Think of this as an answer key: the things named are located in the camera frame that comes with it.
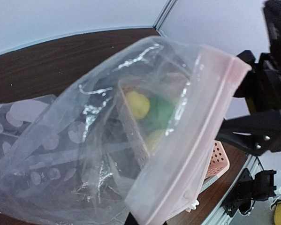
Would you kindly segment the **yellow lemon toy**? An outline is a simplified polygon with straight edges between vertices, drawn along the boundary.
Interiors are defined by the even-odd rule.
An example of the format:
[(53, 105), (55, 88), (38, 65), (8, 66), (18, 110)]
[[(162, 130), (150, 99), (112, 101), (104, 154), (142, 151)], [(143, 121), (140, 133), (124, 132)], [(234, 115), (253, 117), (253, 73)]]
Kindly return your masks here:
[(148, 114), (150, 110), (150, 101), (145, 95), (136, 91), (128, 91), (125, 94), (125, 98), (131, 113), (136, 120), (141, 120)]

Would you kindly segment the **pale yellow walnut-shaped toy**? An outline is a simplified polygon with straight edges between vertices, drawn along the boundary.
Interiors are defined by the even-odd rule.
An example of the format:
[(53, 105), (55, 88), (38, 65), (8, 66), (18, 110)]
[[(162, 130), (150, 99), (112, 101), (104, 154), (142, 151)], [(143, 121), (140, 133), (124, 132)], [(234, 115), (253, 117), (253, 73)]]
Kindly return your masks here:
[(153, 153), (158, 145), (161, 137), (165, 133), (165, 129), (158, 129), (150, 133), (145, 139), (145, 145), (149, 153)]

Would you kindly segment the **clear zip top bag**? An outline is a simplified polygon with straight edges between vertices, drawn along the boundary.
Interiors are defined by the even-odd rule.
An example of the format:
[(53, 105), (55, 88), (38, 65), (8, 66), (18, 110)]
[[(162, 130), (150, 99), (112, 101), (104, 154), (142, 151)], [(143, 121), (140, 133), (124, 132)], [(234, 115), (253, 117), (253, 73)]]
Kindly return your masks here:
[[(160, 225), (198, 205), (215, 137), (251, 67), (207, 45), (147, 37), (58, 97), (0, 104), (0, 213), (40, 225)], [(149, 153), (125, 98), (175, 109)]]

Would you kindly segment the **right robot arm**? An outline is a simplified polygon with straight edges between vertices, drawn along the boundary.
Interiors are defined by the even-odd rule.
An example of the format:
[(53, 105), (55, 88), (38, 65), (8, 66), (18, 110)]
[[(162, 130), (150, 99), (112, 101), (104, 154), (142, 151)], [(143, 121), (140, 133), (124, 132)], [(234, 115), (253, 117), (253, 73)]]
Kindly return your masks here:
[(234, 96), (245, 98), (250, 114), (224, 120), (216, 136), (253, 156), (281, 151), (281, 0), (267, 0), (263, 7), (270, 52), (259, 61), (251, 51), (238, 54), (252, 69)]

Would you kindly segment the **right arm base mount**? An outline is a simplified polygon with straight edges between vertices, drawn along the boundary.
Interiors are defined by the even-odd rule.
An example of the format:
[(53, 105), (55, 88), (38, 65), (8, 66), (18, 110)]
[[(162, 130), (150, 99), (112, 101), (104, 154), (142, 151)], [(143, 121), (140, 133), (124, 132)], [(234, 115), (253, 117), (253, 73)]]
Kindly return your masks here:
[[(275, 170), (260, 171), (255, 174), (252, 180), (245, 181), (237, 187), (237, 193), (244, 194), (244, 197), (239, 199), (249, 200), (250, 202), (265, 202), (270, 197), (276, 196), (277, 187), (274, 185)], [(245, 208), (240, 209), (241, 214), (245, 215), (250, 210)]]

